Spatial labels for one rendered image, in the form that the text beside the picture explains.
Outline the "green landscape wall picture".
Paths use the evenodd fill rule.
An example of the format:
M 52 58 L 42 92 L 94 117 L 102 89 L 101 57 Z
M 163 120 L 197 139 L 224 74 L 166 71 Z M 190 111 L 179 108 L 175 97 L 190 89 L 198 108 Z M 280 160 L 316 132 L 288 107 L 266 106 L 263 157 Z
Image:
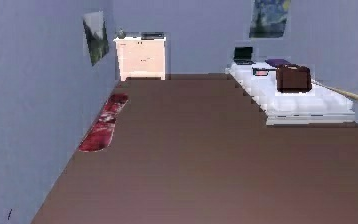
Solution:
M 84 14 L 83 28 L 91 65 L 94 66 L 109 52 L 104 12 L 97 11 Z

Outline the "dark brown box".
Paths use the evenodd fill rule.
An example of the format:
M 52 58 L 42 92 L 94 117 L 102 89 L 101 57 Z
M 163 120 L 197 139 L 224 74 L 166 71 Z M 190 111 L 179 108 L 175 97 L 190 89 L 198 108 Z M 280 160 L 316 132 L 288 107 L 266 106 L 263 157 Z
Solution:
M 296 64 L 280 65 L 276 71 L 277 90 L 281 93 L 306 93 L 312 89 L 310 69 Z

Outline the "white bed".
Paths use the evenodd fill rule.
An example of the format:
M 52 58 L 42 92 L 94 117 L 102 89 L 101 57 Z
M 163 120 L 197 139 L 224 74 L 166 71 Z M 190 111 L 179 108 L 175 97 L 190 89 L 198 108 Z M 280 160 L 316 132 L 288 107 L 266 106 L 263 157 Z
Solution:
M 280 93 L 276 71 L 268 76 L 254 76 L 252 68 L 275 69 L 266 62 L 237 65 L 225 69 L 243 87 L 267 115 L 267 125 L 345 123 L 355 121 L 353 102 L 319 85 L 307 93 Z

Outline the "wooden baseball bat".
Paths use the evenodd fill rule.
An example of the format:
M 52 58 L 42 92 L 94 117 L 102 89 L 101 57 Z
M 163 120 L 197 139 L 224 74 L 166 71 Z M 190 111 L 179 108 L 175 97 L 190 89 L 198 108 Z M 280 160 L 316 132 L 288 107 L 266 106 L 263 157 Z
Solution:
M 329 90 L 332 90 L 332 91 L 334 91 L 336 93 L 339 93 L 339 94 L 341 94 L 341 95 L 343 95 L 345 97 L 349 97 L 351 99 L 354 99 L 354 100 L 358 101 L 358 94 L 348 92 L 348 91 L 345 91 L 345 90 L 341 90 L 341 89 L 338 89 L 338 88 L 334 88 L 334 87 L 329 87 L 329 86 L 324 85 L 324 84 L 322 84 L 322 83 L 320 83 L 320 82 L 318 82 L 318 81 L 316 81 L 314 79 L 312 79 L 311 82 L 313 84 L 315 84 L 315 85 L 319 85 L 321 87 L 324 87 L 326 89 L 329 89 Z

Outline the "black laptop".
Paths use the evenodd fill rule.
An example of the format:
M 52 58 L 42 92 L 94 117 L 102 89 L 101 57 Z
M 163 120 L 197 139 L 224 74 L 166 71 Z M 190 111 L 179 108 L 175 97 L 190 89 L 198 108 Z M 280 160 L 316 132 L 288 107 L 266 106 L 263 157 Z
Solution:
M 234 49 L 233 61 L 237 65 L 251 65 L 253 64 L 252 53 L 252 47 L 236 47 Z

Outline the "pale pink chest of drawers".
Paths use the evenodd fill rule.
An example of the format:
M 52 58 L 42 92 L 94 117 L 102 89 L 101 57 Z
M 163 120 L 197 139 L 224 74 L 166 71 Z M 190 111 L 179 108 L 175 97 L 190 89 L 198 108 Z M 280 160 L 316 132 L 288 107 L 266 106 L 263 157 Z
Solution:
M 142 39 L 141 37 L 115 38 L 119 76 L 127 78 L 166 79 L 166 38 Z

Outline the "blue starry wall picture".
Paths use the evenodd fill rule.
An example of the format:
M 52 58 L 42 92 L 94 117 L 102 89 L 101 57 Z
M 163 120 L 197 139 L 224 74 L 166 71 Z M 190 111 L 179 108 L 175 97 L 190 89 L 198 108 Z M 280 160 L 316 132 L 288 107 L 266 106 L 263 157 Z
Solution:
M 250 38 L 281 38 L 291 0 L 254 0 Z

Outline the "black flat device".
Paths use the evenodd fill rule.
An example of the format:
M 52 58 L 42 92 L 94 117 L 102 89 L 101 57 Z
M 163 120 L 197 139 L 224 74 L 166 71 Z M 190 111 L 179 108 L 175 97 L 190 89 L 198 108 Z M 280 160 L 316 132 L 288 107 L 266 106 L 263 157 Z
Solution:
M 142 40 L 155 40 L 155 39 L 164 39 L 165 35 L 163 32 L 142 32 Z

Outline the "red patterned floor cloth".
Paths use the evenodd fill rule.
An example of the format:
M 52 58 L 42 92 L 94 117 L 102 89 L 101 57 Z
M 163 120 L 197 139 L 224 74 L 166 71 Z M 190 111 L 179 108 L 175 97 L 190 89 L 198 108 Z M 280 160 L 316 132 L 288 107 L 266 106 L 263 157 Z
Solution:
M 103 106 L 98 119 L 80 143 L 78 150 L 98 152 L 107 148 L 112 142 L 117 117 L 127 102 L 128 96 L 125 93 L 111 95 Z

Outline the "small red and black book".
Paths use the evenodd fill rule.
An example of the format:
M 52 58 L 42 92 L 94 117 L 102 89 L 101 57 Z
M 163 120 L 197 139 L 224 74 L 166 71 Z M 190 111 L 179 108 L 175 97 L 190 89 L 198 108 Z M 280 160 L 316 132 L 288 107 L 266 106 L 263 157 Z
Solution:
M 275 69 L 268 68 L 252 68 L 252 73 L 254 76 L 268 76 L 270 72 L 276 71 Z

